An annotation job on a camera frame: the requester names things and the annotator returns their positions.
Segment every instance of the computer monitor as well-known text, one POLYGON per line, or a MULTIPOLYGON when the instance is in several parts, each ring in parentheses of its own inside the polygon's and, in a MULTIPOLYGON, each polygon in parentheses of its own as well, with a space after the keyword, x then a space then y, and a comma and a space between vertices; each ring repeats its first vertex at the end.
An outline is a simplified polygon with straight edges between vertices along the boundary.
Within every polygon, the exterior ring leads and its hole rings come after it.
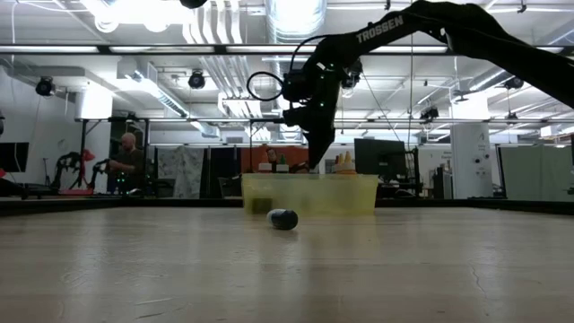
POLYGON ((355 139, 355 169, 360 174, 379 175, 383 179, 407 176, 404 142, 355 139))
POLYGON ((25 172, 29 145, 29 143, 0 143, 0 169, 6 172, 25 172))

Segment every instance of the person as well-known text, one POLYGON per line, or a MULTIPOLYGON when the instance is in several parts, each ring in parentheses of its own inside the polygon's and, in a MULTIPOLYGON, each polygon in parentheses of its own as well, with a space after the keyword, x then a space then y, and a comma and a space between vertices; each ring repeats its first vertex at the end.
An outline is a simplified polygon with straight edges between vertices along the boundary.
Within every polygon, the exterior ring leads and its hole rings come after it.
POLYGON ((109 161, 109 171, 114 174, 127 174, 124 188, 131 190, 144 186, 144 152, 135 148, 135 135, 122 135, 122 149, 109 161))
POLYGON ((265 151, 267 152, 267 160, 271 164, 272 172, 276 173, 277 172, 277 152, 275 151, 275 149, 270 148, 270 147, 266 147, 266 146, 265 146, 265 151))

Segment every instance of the fluorescent light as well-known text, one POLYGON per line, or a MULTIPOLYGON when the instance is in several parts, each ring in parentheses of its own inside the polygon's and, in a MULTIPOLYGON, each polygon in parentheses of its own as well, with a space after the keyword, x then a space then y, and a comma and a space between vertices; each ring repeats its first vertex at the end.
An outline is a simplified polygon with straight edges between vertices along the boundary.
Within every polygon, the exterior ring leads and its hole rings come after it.
MULTIPOLYGON (((328 4, 327 5, 327 9, 328 10, 345 10, 345 11, 349 11, 349 10, 385 10, 385 5, 384 4, 328 4)), ((396 6, 396 5, 392 5, 389 12, 393 12, 393 11, 399 11, 399 10, 403 10, 406 9, 405 6, 396 6)))
POLYGON ((444 53, 447 51, 446 46, 381 46, 371 53, 410 53, 412 48, 413 53, 444 53))
POLYGON ((187 54, 187 53, 213 53, 213 46, 111 46, 109 50, 118 54, 187 54))
POLYGON ((201 122, 220 122, 220 123, 230 123, 230 122, 237 122, 237 123, 244 123, 249 122, 248 118, 190 118, 191 120, 197 120, 201 122))
POLYGON ((188 122, 188 120, 186 118, 181 118, 181 119, 174 119, 174 118, 155 118, 155 119, 150 119, 150 122, 167 122, 167 123, 171 123, 171 122, 188 122))
MULTIPOLYGON (((307 57, 295 57, 294 62, 295 63, 305 63, 307 62, 307 57)), ((289 63, 291 62, 291 58, 290 57, 262 57, 261 58, 262 62, 279 62, 279 63, 289 63)))
MULTIPOLYGON (((298 53, 312 53, 315 51, 315 45, 303 45, 299 50, 298 53)), ((274 53, 287 53, 290 54, 295 51, 297 48, 296 45, 270 45, 270 46, 228 46, 227 51, 230 53, 267 53, 267 52, 274 52, 274 53)))
POLYGON ((487 13, 516 13, 518 9, 514 8, 506 8, 506 9, 490 9, 487 10, 487 13))
POLYGON ((564 50, 562 47, 553 47, 553 46, 541 46, 537 47, 538 49, 545 50, 554 54, 558 54, 564 50))
POLYGON ((99 53, 98 48, 95 46, 32 46, 32 45, 18 45, 18 46, 0 46, 0 53, 99 53))
MULTIPOLYGON (((286 53, 290 54, 297 48, 296 45, 270 45, 270 46, 228 46, 227 51, 230 53, 286 53)), ((298 53, 312 53, 315 51, 315 45, 304 45, 299 50, 298 53)), ((413 53, 416 54, 423 54, 423 53, 444 53, 447 51, 446 46, 413 46, 413 53)), ((370 53, 410 53, 411 47, 410 46, 381 46, 374 50, 371 50, 370 53)))

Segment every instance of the black cylinder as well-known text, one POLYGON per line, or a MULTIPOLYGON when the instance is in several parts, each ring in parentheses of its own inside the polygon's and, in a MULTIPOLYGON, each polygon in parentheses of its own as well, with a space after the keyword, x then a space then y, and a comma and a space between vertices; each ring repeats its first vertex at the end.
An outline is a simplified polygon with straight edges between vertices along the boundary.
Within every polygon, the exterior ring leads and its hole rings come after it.
POLYGON ((277 230, 291 230, 297 226, 299 216, 292 210, 275 209, 267 214, 267 221, 277 230))

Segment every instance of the hanging wire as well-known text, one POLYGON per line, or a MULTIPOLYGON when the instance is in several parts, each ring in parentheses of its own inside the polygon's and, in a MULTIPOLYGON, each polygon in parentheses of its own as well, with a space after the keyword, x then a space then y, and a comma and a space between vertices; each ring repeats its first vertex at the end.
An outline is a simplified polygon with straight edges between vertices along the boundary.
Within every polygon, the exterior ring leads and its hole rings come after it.
POLYGON ((380 103, 378 102, 377 96, 375 95, 375 92, 371 89, 370 84, 369 84, 369 80, 365 76, 365 73, 362 73, 362 77, 365 79, 365 83, 369 87, 370 94, 373 96, 373 99, 375 99, 375 102, 377 103, 378 109, 383 113, 383 118, 385 118, 385 120, 387 121, 388 125, 390 126, 391 130, 393 131, 393 134, 395 134, 396 140, 401 141, 401 138, 399 138, 398 134, 396 133, 395 129, 393 128, 393 125, 388 120, 387 114, 383 110, 383 107, 381 107, 380 103))

